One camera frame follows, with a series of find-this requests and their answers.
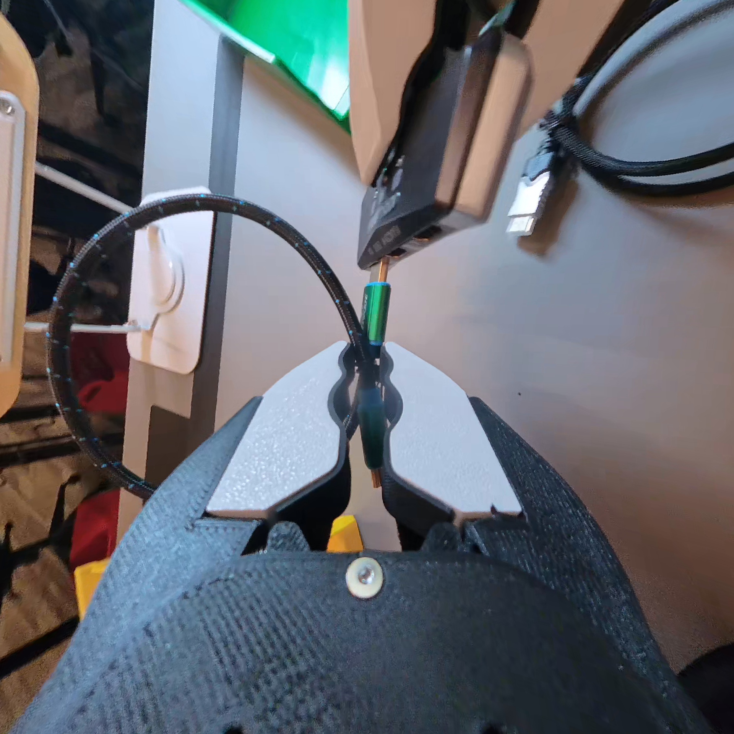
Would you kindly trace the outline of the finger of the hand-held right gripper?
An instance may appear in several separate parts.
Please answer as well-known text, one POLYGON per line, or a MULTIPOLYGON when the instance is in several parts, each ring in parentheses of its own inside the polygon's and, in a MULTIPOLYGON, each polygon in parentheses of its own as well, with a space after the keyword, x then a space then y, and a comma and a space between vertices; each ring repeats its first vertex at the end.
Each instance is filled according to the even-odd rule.
POLYGON ((533 85, 517 138, 541 120, 571 87, 614 20, 622 1, 540 1, 523 39, 533 85))
POLYGON ((417 96, 460 48, 457 1, 350 1, 349 122, 361 181, 372 185, 405 135, 417 96))

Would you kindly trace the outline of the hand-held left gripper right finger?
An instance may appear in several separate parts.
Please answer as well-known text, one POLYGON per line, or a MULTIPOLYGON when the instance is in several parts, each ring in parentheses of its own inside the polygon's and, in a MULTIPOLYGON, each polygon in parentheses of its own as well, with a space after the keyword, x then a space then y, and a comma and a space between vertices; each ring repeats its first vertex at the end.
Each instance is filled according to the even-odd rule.
POLYGON ((472 400, 450 376, 395 342, 382 346, 387 428, 382 502, 400 547, 420 547, 437 525, 464 537, 473 523, 523 528, 516 482, 472 400))

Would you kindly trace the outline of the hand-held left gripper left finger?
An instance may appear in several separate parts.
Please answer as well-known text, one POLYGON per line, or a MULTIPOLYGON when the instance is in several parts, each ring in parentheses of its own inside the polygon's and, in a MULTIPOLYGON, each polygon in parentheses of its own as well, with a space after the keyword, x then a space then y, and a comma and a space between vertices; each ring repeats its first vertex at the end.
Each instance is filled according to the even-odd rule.
POLYGON ((352 349, 323 349, 275 382, 257 403, 208 501, 217 518, 298 525, 310 546, 328 543, 351 494, 348 441, 352 349))

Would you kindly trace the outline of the grey multiport hub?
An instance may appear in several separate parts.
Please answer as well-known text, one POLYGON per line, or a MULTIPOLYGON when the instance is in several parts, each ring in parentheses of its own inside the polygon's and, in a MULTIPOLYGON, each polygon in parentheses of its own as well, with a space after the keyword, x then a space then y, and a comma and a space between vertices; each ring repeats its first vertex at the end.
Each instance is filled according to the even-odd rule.
POLYGON ((446 50, 362 200, 362 270, 487 221, 530 88, 525 45, 499 27, 446 50))

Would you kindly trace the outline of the black hdmi cable green plugs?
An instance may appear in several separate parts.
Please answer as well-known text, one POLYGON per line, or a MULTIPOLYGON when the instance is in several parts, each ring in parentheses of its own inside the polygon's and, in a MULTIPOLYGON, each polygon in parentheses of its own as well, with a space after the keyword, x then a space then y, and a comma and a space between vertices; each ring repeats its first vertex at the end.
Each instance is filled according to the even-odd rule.
POLYGON ((79 448, 112 482, 142 500, 149 500, 155 487, 131 472, 106 450, 95 434, 87 410, 77 396, 70 361, 70 335, 81 287, 100 263, 126 244, 133 234, 147 225, 180 214, 232 214, 265 227, 293 248, 313 270, 325 287, 346 329, 354 349, 358 384, 354 404, 344 420, 347 438, 361 431, 365 464, 372 473, 373 484, 381 485, 383 442, 386 430, 385 409, 377 368, 378 354, 385 341, 388 322, 390 285, 388 266, 380 264, 381 280, 368 283, 362 298, 362 318, 358 322, 354 307, 347 301, 346 291, 315 246, 295 228, 270 211, 235 197, 207 192, 165 195, 150 203, 124 211, 85 244, 68 265, 54 295, 49 325, 45 327, 45 344, 49 384, 56 409, 79 448))

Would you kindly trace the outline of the yellow plastic bin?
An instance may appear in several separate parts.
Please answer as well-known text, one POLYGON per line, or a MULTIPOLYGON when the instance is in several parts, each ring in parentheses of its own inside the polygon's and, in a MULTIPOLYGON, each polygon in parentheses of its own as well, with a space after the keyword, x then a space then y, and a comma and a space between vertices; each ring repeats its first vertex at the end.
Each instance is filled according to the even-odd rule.
MULTIPOLYGON (((353 515, 342 515, 333 521, 326 551, 333 554, 357 553, 364 550, 361 532, 353 515)), ((109 565, 109 557, 78 566, 73 573, 79 619, 83 619, 97 586, 109 565)))

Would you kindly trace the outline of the green plastic bin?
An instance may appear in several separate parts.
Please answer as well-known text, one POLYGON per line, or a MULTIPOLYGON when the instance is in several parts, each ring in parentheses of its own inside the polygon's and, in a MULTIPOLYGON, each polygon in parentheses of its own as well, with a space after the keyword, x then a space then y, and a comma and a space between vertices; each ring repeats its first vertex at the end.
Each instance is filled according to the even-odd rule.
POLYGON ((347 1, 184 1, 350 132, 347 1))

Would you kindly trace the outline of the red bag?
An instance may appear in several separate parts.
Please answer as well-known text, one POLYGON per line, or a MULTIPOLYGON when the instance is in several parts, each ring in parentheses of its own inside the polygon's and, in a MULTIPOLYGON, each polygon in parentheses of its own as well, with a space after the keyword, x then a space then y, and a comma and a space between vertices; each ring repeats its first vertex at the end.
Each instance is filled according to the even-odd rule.
MULTIPOLYGON (((81 406, 92 414, 124 417, 130 357, 126 336, 111 333, 74 333, 71 339, 72 375, 81 406)), ((117 544, 120 489, 96 492, 76 510, 69 568, 101 561, 117 544)))

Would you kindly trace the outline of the white rod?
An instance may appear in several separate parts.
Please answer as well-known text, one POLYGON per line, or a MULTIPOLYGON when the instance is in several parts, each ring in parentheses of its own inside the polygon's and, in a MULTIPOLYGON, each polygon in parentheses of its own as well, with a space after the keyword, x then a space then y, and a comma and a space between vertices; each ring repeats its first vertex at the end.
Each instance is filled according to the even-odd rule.
MULTIPOLYGON (((51 324, 47 322, 26 322, 24 331, 26 333, 50 333, 51 324)), ((130 333, 142 333, 147 331, 144 325, 137 323, 128 323, 123 325, 89 325, 89 324, 72 324, 70 325, 72 333, 86 334, 111 334, 111 335, 127 335, 130 333)))
POLYGON ((133 206, 82 183, 59 170, 42 164, 40 161, 35 161, 34 172, 37 176, 118 214, 125 214, 133 209, 133 206))

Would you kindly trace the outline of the desk with wooden edge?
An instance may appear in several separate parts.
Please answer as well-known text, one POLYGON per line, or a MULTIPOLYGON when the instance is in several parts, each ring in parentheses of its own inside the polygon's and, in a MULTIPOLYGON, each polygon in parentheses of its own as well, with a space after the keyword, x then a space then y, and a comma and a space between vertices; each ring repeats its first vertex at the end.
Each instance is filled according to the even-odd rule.
POLYGON ((16 96, 25 109, 23 184, 21 199, 20 258, 16 281, 15 339, 9 370, 1 368, 1 415, 14 405, 23 372, 23 339, 26 322, 32 220, 34 207, 34 164, 37 151, 37 127, 40 90, 34 62, 11 23, 1 15, 1 91, 16 96))

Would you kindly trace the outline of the white plastic mount plate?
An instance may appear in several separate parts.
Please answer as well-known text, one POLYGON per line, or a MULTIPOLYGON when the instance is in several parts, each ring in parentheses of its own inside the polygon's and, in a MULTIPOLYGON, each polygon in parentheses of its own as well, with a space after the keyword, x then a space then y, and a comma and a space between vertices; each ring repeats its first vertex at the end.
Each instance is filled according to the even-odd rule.
POLYGON ((127 335, 130 356, 188 374, 200 358, 214 213, 169 216, 134 236, 127 335))

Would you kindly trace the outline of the white desk bracket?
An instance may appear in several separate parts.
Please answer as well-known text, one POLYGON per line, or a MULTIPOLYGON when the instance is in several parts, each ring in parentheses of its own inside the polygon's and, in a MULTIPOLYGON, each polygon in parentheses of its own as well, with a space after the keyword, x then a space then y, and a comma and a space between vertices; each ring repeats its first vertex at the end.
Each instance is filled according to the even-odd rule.
POLYGON ((1 368, 9 370, 15 339, 26 114, 20 100, 1 91, 1 368))

